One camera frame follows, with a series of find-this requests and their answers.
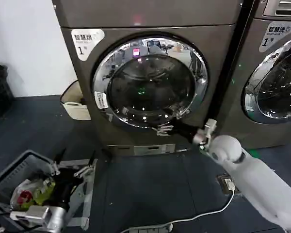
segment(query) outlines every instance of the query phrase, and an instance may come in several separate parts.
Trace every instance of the label sticker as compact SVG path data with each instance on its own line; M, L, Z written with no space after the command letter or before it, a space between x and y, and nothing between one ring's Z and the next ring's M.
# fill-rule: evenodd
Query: label sticker
M95 91L95 101L99 109L108 108L107 95L105 93Z
M93 48L105 37L102 29L73 29L72 40L78 58L86 61Z
M278 40L282 39L286 35L291 33L291 22L284 21L274 21L271 22L265 35L261 41L261 45L259 47L260 52L265 52L271 46L273 46Z

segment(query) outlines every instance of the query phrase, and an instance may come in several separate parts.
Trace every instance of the front-loading washing machine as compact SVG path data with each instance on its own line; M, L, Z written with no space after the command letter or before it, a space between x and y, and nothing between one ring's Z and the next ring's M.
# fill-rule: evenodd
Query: front-loading washing machine
M291 1L255 7L216 117L248 149L291 141Z
M116 155L185 150L151 128L203 127L241 1L53 4L101 142Z

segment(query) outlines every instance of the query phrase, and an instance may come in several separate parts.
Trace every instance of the washing machine door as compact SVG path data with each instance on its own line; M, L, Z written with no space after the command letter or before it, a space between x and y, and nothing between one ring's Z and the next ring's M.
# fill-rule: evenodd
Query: washing machine door
M208 84L201 55L172 37L139 37L109 52L93 76L98 109L118 125L156 127L198 109Z
M259 123L291 121L291 41L256 68L244 89L244 109Z

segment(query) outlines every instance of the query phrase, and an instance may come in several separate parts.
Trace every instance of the white cable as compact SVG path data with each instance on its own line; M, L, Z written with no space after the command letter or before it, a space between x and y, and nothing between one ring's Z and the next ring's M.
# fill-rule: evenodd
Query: white cable
M234 198L234 195L235 195L235 191L233 189L232 190L232 196L230 197L228 203L220 210L199 214L199 215L196 215L196 216L194 216L192 218L178 219L178 220L174 220L174 221L167 222L167 223L164 223L164 224L151 225L151 226L142 226L142 227L130 227L130 228L127 228L126 230L123 230L121 233L125 233L125 232L132 231L132 230L145 230L145 229L154 229L154 228L164 228L164 227L166 227L166 226L168 226L170 224L173 224L173 223L189 222L189 221L193 221L195 219L198 219L199 217L202 217L202 216L213 215L213 214L220 213L220 212L224 211L230 205L230 203L232 202L232 200Z

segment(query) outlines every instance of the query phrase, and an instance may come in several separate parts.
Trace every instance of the dark blue floor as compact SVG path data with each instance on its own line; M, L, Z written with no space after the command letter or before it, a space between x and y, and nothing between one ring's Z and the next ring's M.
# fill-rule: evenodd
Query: dark blue floor
M58 96L18 99L0 119L0 171L27 149L53 157L87 159L98 151L97 182L88 232L118 233L221 208L229 196L216 177L225 171L198 152L167 156L100 157L90 122L70 119ZM257 151L291 186L291 144ZM83 232L68 228L66 232ZM174 233L280 233L241 195L222 213L174 226Z

